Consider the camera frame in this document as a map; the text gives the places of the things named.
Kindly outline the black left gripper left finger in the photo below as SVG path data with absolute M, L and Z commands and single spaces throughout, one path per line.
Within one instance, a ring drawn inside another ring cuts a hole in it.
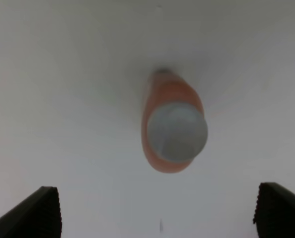
M 42 186 L 0 217 L 0 238 L 60 238 L 58 189 Z

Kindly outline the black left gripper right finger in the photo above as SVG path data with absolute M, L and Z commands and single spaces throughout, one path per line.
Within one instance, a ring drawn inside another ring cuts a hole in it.
M 259 238 L 295 238 L 295 194 L 275 182 L 261 183 L 253 224 Z

